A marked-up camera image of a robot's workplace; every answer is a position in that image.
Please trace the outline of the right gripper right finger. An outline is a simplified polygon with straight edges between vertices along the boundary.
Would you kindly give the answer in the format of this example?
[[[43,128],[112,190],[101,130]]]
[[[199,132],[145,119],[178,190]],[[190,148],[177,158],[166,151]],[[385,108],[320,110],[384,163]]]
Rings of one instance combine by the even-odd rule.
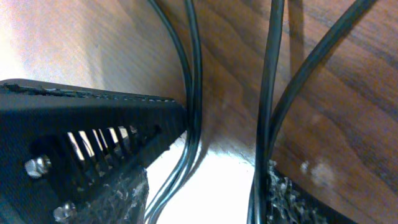
[[[337,212],[325,203],[310,195],[275,169],[276,162],[269,161],[268,175],[269,200],[267,210],[268,223],[300,224],[347,224],[353,223],[350,218]]]

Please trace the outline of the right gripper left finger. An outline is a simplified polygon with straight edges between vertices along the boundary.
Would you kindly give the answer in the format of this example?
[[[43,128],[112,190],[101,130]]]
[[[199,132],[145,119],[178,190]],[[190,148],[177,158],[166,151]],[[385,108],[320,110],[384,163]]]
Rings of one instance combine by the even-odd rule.
[[[1,82],[2,223],[142,223],[147,168],[187,128],[171,98]]]

